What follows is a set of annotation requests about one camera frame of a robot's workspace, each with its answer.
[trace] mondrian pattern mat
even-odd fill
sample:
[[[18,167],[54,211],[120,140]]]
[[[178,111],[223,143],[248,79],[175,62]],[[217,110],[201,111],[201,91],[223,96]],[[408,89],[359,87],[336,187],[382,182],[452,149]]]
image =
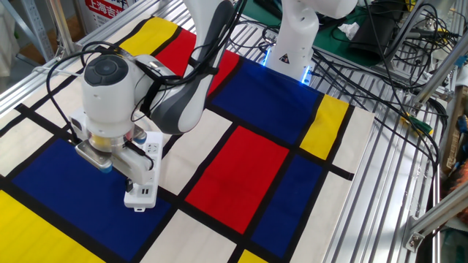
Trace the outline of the mondrian pattern mat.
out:
[[[161,18],[122,30],[132,55],[184,73],[194,34]],[[66,114],[81,106],[79,78],[53,86]],[[135,213],[43,88],[0,120],[0,262],[321,262],[373,119],[226,52],[198,126],[165,136],[156,207]]]

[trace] green mat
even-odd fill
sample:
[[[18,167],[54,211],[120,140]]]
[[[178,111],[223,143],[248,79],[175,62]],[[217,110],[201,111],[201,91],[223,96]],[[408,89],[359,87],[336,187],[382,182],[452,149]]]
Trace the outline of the green mat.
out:
[[[254,3],[254,0],[248,0],[244,14],[269,26],[276,26],[281,22],[280,19]],[[356,22],[361,25],[366,19],[366,16],[367,12],[364,9],[356,7],[355,12],[347,16],[345,23],[352,24]],[[331,26],[330,28],[320,31],[315,38],[314,45],[362,66],[374,66],[379,62],[376,59],[367,58],[348,50],[349,43],[332,38],[331,32],[334,28],[335,26]],[[348,40],[346,35],[339,29],[334,31],[334,36],[338,39]]]

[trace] white rectangle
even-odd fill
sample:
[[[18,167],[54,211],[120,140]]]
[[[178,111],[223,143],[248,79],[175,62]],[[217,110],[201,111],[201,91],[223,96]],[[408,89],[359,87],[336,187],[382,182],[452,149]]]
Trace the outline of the white rectangle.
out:
[[[142,263],[224,263],[235,243],[178,210]]]
[[[358,171],[373,120],[373,113],[358,107],[354,108],[333,165],[353,174]]]
[[[320,189],[291,263],[321,263],[327,252],[351,181],[329,172]]]
[[[16,110],[11,110],[5,116],[0,118],[0,130],[3,129],[10,121],[13,121],[19,115],[20,113]]]
[[[0,138],[0,174],[7,176],[51,137],[50,132],[29,119],[11,128]]]
[[[230,125],[231,121],[205,110],[198,125],[182,135],[163,158],[159,185],[179,194]]]

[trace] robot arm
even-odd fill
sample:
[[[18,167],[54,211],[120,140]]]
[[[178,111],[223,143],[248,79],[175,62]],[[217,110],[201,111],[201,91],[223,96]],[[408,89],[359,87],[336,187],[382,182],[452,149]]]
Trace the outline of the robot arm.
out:
[[[70,116],[72,128],[83,141],[76,151],[101,171],[115,167],[131,180],[125,197],[127,206],[127,196],[135,200],[139,190],[151,194],[150,202],[142,207],[154,206],[162,147],[161,136],[159,155],[150,158],[133,144],[146,140],[146,133],[132,120],[134,111],[141,110],[166,134],[193,129],[225,50],[227,42],[222,39],[229,37],[236,16],[227,0],[184,3],[197,29],[196,48],[184,78],[174,79],[173,72],[149,55],[100,56],[83,73],[83,109]]]
[[[283,17],[276,45],[265,65],[277,72],[303,81],[311,67],[312,45],[319,30],[315,12],[331,18],[349,14],[358,0],[283,0]]]

